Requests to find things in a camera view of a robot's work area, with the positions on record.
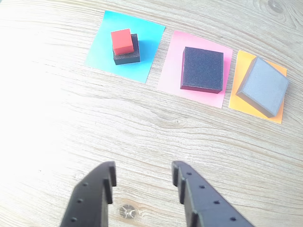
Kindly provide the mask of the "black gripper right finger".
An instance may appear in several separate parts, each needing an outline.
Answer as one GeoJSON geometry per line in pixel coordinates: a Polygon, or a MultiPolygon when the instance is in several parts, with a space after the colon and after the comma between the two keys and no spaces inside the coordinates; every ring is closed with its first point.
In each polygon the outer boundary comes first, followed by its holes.
{"type": "Polygon", "coordinates": [[[251,227],[224,197],[193,167],[172,162],[172,181],[185,208],[188,227],[251,227]]]}

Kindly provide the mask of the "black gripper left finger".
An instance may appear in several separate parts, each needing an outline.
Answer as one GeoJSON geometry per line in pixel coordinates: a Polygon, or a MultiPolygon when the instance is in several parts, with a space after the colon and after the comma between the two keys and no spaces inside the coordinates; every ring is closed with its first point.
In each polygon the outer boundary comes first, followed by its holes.
{"type": "Polygon", "coordinates": [[[115,186],[115,162],[98,165],[74,187],[60,226],[107,227],[115,186]]]}

